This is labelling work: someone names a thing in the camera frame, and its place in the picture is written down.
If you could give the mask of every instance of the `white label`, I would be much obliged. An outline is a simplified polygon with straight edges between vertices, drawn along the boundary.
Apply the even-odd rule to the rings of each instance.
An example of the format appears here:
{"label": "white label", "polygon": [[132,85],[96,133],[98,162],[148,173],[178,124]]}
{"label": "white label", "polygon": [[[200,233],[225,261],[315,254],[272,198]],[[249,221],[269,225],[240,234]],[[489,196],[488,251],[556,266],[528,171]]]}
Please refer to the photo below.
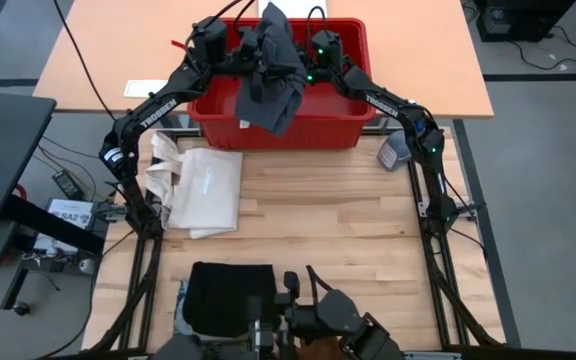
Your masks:
{"label": "white label", "polygon": [[[47,211],[58,218],[85,229],[92,217],[92,205],[91,202],[85,201],[54,199]],[[37,235],[34,248],[37,250],[61,248],[67,254],[77,252],[76,247],[64,244],[45,234]]]}
{"label": "white label", "polygon": [[384,112],[384,113],[392,116],[393,118],[397,119],[397,116],[399,115],[399,112],[397,110],[391,108],[390,106],[382,103],[381,101],[375,99],[374,97],[372,97],[370,95],[366,95],[366,101],[368,101],[370,104],[372,104],[374,107],[381,110],[382,112]]}
{"label": "white label", "polygon": [[172,99],[164,104],[164,106],[160,107],[154,114],[148,116],[146,120],[141,122],[141,126],[147,128],[150,125],[154,124],[157,120],[162,118],[166,115],[170,110],[172,110],[175,106],[177,106],[177,100]]}
{"label": "white label", "polygon": [[118,153],[118,154],[115,154],[114,156],[112,156],[112,157],[110,158],[110,161],[112,161],[112,162],[117,162],[117,160],[123,159],[123,157],[124,157],[124,154]]}
{"label": "white label", "polygon": [[121,154],[120,148],[112,148],[112,149],[108,150],[108,152],[104,155],[104,159],[106,161],[110,161],[110,158],[112,158],[116,154]]}
{"label": "white label", "polygon": [[166,80],[128,80],[126,89],[124,90],[124,96],[147,98],[148,93],[156,93],[166,86],[167,83],[168,81]]}
{"label": "white label", "polygon": [[379,157],[379,161],[388,169],[391,169],[395,165],[395,161],[397,161],[397,153],[388,144],[384,144],[381,147],[377,156]]}

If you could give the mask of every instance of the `gray cloth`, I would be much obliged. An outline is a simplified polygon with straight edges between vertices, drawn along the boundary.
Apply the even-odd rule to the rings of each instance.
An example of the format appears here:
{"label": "gray cloth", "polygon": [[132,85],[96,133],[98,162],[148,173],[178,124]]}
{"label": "gray cloth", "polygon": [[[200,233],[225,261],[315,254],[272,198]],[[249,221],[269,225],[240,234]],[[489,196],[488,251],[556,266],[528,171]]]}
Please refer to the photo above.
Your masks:
{"label": "gray cloth", "polygon": [[306,68],[292,43],[292,28],[288,19],[273,3],[266,6],[255,31],[264,37],[261,52],[266,67],[290,66],[296,71],[284,79],[264,85],[260,103],[251,99],[251,80],[245,78],[237,96],[235,115],[275,135],[282,135],[301,105],[306,87]]}

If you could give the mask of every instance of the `wooden tabletop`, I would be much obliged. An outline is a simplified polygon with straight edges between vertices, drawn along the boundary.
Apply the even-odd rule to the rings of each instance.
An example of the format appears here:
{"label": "wooden tabletop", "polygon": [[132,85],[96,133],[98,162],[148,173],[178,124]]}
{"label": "wooden tabletop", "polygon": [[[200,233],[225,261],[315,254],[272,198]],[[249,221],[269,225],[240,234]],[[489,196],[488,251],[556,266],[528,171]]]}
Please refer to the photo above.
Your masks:
{"label": "wooden tabletop", "polygon": [[[141,138],[140,174],[150,164],[151,137],[147,132]],[[189,277],[196,261],[272,264],[278,289],[283,289],[284,271],[296,271],[302,280],[302,304],[312,301],[305,271],[312,265],[322,279],[348,294],[360,312],[371,312],[402,349],[439,349],[408,172],[388,173],[379,166],[375,156],[382,141],[362,137],[356,148],[341,151],[246,152],[239,230],[201,240],[189,239],[184,230],[164,234],[148,350],[156,351],[172,336],[180,281]],[[203,139],[178,144],[182,150],[206,146]],[[467,194],[450,133],[444,163],[451,183]],[[142,177],[138,180],[144,184]],[[478,239],[474,223],[460,219],[455,228]],[[106,248],[129,230],[124,222],[111,225]],[[132,236],[121,243],[101,265],[83,348],[101,338],[126,301],[135,240]],[[463,301],[486,330],[503,341],[481,248],[452,232],[448,241]],[[452,312],[446,314],[454,340]],[[139,311],[135,319],[133,345]]]}
{"label": "wooden tabletop", "polygon": [[[185,40],[192,23],[226,2],[78,0],[67,21],[102,98],[113,111],[125,111],[143,102],[124,97],[127,81],[167,80],[183,58],[170,40]],[[251,6],[245,16],[256,17],[256,9]],[[328,0],[328,13],[365,23],[372,77],[379,85],[415,99],[437,117],[493,116],[460,0]],[[65,30],[34,95],[56,99],[60,111],[102,111]],[[185,105],[177,110],[185,111]]]}

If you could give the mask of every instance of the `wire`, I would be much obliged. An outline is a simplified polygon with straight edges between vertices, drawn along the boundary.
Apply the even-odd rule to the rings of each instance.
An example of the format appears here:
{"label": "wire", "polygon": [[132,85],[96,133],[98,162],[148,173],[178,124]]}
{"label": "wire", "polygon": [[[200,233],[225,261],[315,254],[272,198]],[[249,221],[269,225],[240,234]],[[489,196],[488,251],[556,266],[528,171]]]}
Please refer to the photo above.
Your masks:
{"label": "wire", "polygon": [[87,157],[87,158],[99,160],[99,157],[98,157],[98,156],[93,156],[93,155],[84,154],[84,153],[82,153],[82,152],[75,151],[75,150],[73,150],[73,149],[67,148],[67,147],[65,147],[65,146],[57,143],[55,140],[52,140],[52,139],[48,138],[47,136],[43,136],[42,138],[43,138],[44,140],[46,140],[46,141],[49,141],[49,142],[53,143],[55,146],[58,146],[58,147],[66,150],[66,151],[70,151],[70,152],[73,153],[73,154],[77,154],[77,155],[85,156],[85,157]]}
{"label": "wire", "polygon": [[[566,33],[566,30],[564,30],[564,28],[562,28],[561,26],[558,26],[558,25],[553,26],[553,28],[557,28],[557,29],[561,30],[561,32],[564,34],[564,37],[566,38],[566,42],[576,48],[576,44],[573,43],[572,41],[570,41],[570,38],[568,37],[568,33]],[[521,47],[521,45],[517,44],[517,43],[514,42],[514,41],[508,41],[508,43],[513,44],[515,47],[517,47],[517,48],[519,49],[519,56],[521,57],[521,60],[522,60],[524,63],[526,63],[526,64],[528,64],[528,65],[530,65],[530,66],[532,66],[532,67],[535,67],[535,68],[537,68],[537,69],[541,69],[541,70],[552,70],[552,69],[555,69],[555,68],[559,67],[559,65],[561,65],[562,63],[564,63],[564,62],[566,62],[566,61],[571,61],[571,62],[576,63],[576,59],[565,58],[565,59],[559,60],[559,61],[558,61],[555,65],[553,65],[553,66],[541,66],[541,65],[538,65],[538,64],[535,64],[535,63],[532,63],[532,62],[526,60],[526,58],[525,58],[525,56],[524,56],[524,49]]]}
{"label": "wire", "polygon": [[[61,168],[63,171],[69,173],[70,175],[72,175],[77,181],[79,181],[79,183],[81,183],[83,186],[85,186],[88,190],[92,191],[92,195],[90,197],[90,201],[94,201],[95,196],[98,196],[102,199],[110,199],[110,197],[108,196],[103,196],[97,193],[97,183],[95,182],[95,179],[93,178],[92,174],[90,174],[90,172],[83,167],[80,164],[77,164],[74,161],[70,161],[68,159],[64,159],[62,157],[59,157],[53,153],[51,153],[50,151],[46,150],[44,147],[42,147],[41,145],[38,145],[37,148],[39,149],[39,151],[41,151],[42,154],[44,154],[44,156],[49,159],[50,161],[52,161],[53,163],[55,163],[59,168]],[[70,163],[72,165],[75,165],[77,167],[79,167],[81,170],[83,170],[86,175],[88,176],[88,178],[90,179],[90,182],[92,182],[92,188],[90,188],[88,185],[86,185],[85,182],[83,182],[75,173],[73,173],[72,171],[70,171],[67,167],[65,167],[64,165],[62,165],[61,163],[59,163],[57,160],[61,160],[61,161],[65,161],[67,163]]]}
{"label": "wire", "polygon": [[58,173],[58,172],[59,172],[59,170],[57,170],[56,167],[48,164],[47,162],[45,162],[44,160],[42,160],[39,156],[33,154],[32,157],[33,157],[35,160],[39,161],[40,163],[42,163],[42,164],[48,166],[49,168],[51,168],[55,173]]}
{"label": "wire", "polygon": [[312,305],[315,307],[315,311],[317,311],[317,303],[319,302],[317,296],[317,283],[315,282],[314,270],[312,266],[306,266],[306,271],[308,271],[308,277],[310,278],[310,292],[312,293]]}
{"label": "wire", "polygon": [[107,185],[112,186],[113,189],[115,189],[115,191],[117,191],[118,193],[121,194],[121,196],[123,196],[124,200],[128,201],[128,198],[126,197],[126,194],[119,188],[119,184],[116,183],[112,183],[110,181],[105,181],[105,183]]}
{"label": "wire", "polygon": [[61,291],[61,289],[59,288],[59,286],[57,286],[57,284],[55,284],[55,282],[52,280],[52,278],[51,278],[50,276],[44,274],[44,273],[41,272],[41,271],[30,270],[29,272],[30,272],[31,274],[39,274],[39,275],[45,277],[48,281],[50,281],[50,283],[51,283],[52,286],[55,288],[55,290]]}
{"label": "wire", "polygon": [[321,6],[313,7],[308,13],[308,18],[306,18],[306,57],[308,57],[308,59],[310,59],[309,52],[310,47],[312,46],[312,39],[310,38],[310,17],[315,12],[315,10],[319,10],[319,12],[321,12],[321,18],[323,19],[324,23],[324,31],[326,32],[328,38],[332,39],[332,36],[328,32],[328,23],[326,22],[326,13],[324,12],[324,9],[322,9]]}
{"label": "wire", "polygon": [[121,239],[119,239],[119,241],[117,241],[113,246],[111,246],[110,248],[108,248],[108,250],[104,251],[104,254],[102,256],[106,256],[106,254],[108,254],[112,249],[116,248],[117,245],[121,244],[124,240],[126,240],[128,238],[128,236],[134,234],[135,231],[130,231],[128,234],[124,235],[124,237],[122,237]]}
{"label": "wire", "polygon": [[119,240],[115,245],[113,245],[110,249],[106,250],[102,255],[101,258],[99,259],[99,264],[97,265],[97,269],[95,269],[95,273],[92,277],[92,279],[90,280],[90,297],[88,298],[88,314],[86,315],[86,320],[84,320],[84,323],[81,325],[81,329],[79,329],[79,331],[77,332],[77,334],[75,334],[75,336],[68,341],[67,343],[65,343],[64,345],[62,345],[60,348],[58,348],[57,350],[53,350],[45,355],[42,355],[38,358],[36,358],[35,360],[44,360],[44,359],[48,359],[51,356],[60,353],[61,351],[63,351],[65,348],[67,348],[68,346],[70,346],[72,343],[74,343],[80,336],[81,334],[83,334],[84,330],[86,330],[86,325],[88,325],[88,321],[90,321],[90,316],[92,315],[92,297],[93,297],[93,293],[95,291],[95,284],[97,282],[97,276],[99,275],[99,269],[101,268],[101,261],[104,259],[104,256],[106,256],[106,254],[108,254],[108,252],[110,252],[110,250],[114,249],[115,246],[117,246],[120,242],[122,242],[123,240],[125,240],[128,236],[130,236],[134,231],[131,230],[128,234],[126,234],[121,240]]}
{"label": "wire", "polygon": [[450,228],[450,231],[452,231],[452,232],[454,232],[454,233],[456,233],[456,234],[459,234],[459,235],[465,237],[466,239],[468,239],[468,240],[476,243],[477,245],[479,245],[479,247],[481,248],[481,251],[484,253],[484,258],[488,258],[488,252],[486,251],[486,248],[484,247],[484,245],[483,245],[481,242],[477,241],[477,239],[475,239],[474,237],[469,236],[469,235],[467,235],[467,234],[464,234],[464,233],[462,233],[462,232],[459,231],[459,230],[455,230],[455,229],[453,229],[453,228]]}
{"label": "wire", "polygon": [[[210,25],[212,25],[212,23],[214,23],[221,15],[223,15],[226,11],[230,10],[233,6],[239,4],[242,0],[233,0],[232,2],[230,2],[228,5],[226,5],[223,9],[221,9],[215,16],[210,18],[210,21],[208,21],[208,23],[206,25],[204,25],[204,28],[208,28]],[[190,35],[188,35],[188,37],[186,38],[186,41],[184,42],[184,48],[186,49],[186,58],[188,58],[188,63],[189,65],[193,68],[193,70],[195,70],[197,73],[199,73],[199,69],[197,68],[197,64],[195,63],[195,58],[192,55],[192,51],[190,51],[188,49],[188,44],[190,44],[190,40],[192,40],[192,37],[195,35],[196,32],[196,27],[194,29],[192,29],[192,31],[190,32]]]}
{"label": "wire", "polygon": [[88,321],[90,320],[90,316],[92,315],[92,295],[93,295],[93,292],[95,290],[95,283],[97,282],[97,275],[98,274],[99,274],[99,266],[97,266],[97,269],[95,270],[95,274],[93,275],[93,278],[90,281],[90,298],[88,300],[88,314],[86,315],[86,320],[84,320],[84,323],[81,325],[81,329],[77,332],[77,334],[75,334],[75,336],[70,341],[68,341],[67,343],[62,345],[59,349],[53,350],[53,351],[51,351],[45,355],[42,355],[42,356],[36,358],[35,360],[48,359],[51,356],[60,353],[65,348],[67,348],[72,343],[74,343],[75,340],[77,340],[79,338],[79,336],[81,336],[81,334],[83,334],[84,330],[86,330],[86,325],[88,325]]}
{"label": "wire", "polygon": [[235,28],[235,31],[239,32],[239,18],[241,18],[241,16],[246,12],[246,10],[248,10],[250,5],[252,5],[252,3],[254,3],[254,2],[255,2],[255,0],[248,1],[246,6],[244,6],[244,8],[241,9],[241,11],[239,11],[239,14],[237,14],[237,17],[235,18],[235,22],[233,23],[233,27]]}
{"label": "wire", "polygon": [[[470,209],[470,206],[468,206],[468,204],[466,204],[466,202],[464,201],[464,198],[462,198],[461,195],[459,195],[459,193],[457,192],[457,190],[455,189],[455,187],[452,186],[452,184],[450,183],[450,181],[448,181],[448,178],[446,178],[446,174],[445,174],[445,173],[443,174],[443,177],[444,177],[444,181],[446,182],[446,184],[448,184],[448,187],[450,187],[450,189],[452,189],[452,191],[455,193],[455,195],[457,195],[457,198],[459,199],[459,201],[461,201],[461,204],[466,208],[466,210],[468,210],[468,213],[470,214],[470,216],[472,216],[473,218],[475,218],[475,217],[476,217],[476,216],[475,216],[475,213]],[[475,239],[475,238],[473,238],[473,237],[471,237],[471,236],[469,236],[469,235],[466,235],[466,234],[462,233],[462,232],[459,231],[459,230],[455,230],[455,229],[453,229],[453,228],[450,228],[450,231],[452,231],[452,232],[454,232],[454,233],[457,233],[457,234],[465,237],[465,238],[468,239],[468,240],[471,240],[471,241],[473,241],[473,242],[476,242],[477,245],[479,245],[479,247],[481,247],[481,251],[483,251],[483,253],[484,253],[484,258],[488,258],[488,252],[486,251],[486,248],[484,248],[484,245],[483,245],[481,242],[477,241],[477,239]]]}
{"label": "wire", "polygon": [[106,106],[106,103],[104,102],[104,100],[101,98],[101,95],[99,94],[99,91],[97,90],[97,87],[95,86],[95,83],[92,81],[92,77],[90,76],[90,72],[88,71],[88,66],[86,66],[86,61],[84,60],[84,57],[81,55],[81,51],[79,51],[79,46],[77,45],[77,41],[75,41],[75,38],[72,36],[72,33],[70,32],[70,28],[68,27],[68,23],[66,22],[66,18],[64,18],[64,14],[61,12],[61,8],[59,7],[59,4],[57,4],[57,0],[52,0],[52,2],[55,4],[55,8],[57,9],[57,13],[59,14],[59,18],[61,19],[61,23],[64,25],[64,29],[66,29],[66,32],[68,33],[68,37],[70,37],[70,41],[72,42],[72,45],[75,47],[75,51],[77,52],[77,56],[79,57],[79,61],[81,62],[81,66],[84,68],[84,72],[86,73],[86,77],[88,78],[88,82],[90,82],[90,86],[92,87],[93,91],[95,92],[95,95],[97,95],[97,99],[99,99],[99,102],[104,107],[104,109],[106,110],[108,115],[112,118],[112,120],[117,121],[117,119],[115,119],[115,117],[112,115],[112,112],[110,112],[110,109],[108,108],[108,106]]}
{"label": "wire", "polygon": [[464,10],[464,12],[466,10],[472,11],[472,14],[466,17],[467,24],[470,24],[471,22],[473,22],[473,20],[477,18],[477,16],[479,16],[479,7],[477,6],[477,4],[474,4],[475,7],[469,6],[468,4],[471,2],[473,2],[473,0],[468,0],[461,3],[461,7]]}
{"label": "wire", "polygon": [[468,204],[466,204],[466,202],[464,201],[464,198],[462,198],[461,195],[459,195],[459,193],[457,192],[457,189],[455,189],[455,187],[452,186],[450,181],[448,181],[448,178],[446,177],[445,173],[443,173],[443,177],[444,177],[444,181],[446,182],[446,184],[448,184],[448,187],[450,187],[452,192],[454,192],[455,195],[457,195],[457,198],[459,199],[459,201],[461,201],[461,204],[466,208],[466,210],[468,210],[468,214],[470,214],[470,216],[472,216],[473,218],[476,218],[477,216],[475,216],[475,213],[470,209],[470,206],[468,206]]}

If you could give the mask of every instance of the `white tote bag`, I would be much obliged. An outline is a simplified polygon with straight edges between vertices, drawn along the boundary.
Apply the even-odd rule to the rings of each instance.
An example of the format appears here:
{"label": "white tote bag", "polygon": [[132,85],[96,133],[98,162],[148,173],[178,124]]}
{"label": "white tote bag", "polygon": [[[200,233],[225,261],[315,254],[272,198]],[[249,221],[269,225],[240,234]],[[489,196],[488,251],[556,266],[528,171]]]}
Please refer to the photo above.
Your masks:
{"label": "white tote bag", "polygon": [[189,229],[198,239],[237,230],[243,154],[190,149],[179,154],[160,132],[152,138],[153,156],[146,188],[162,200],[164,228]]}

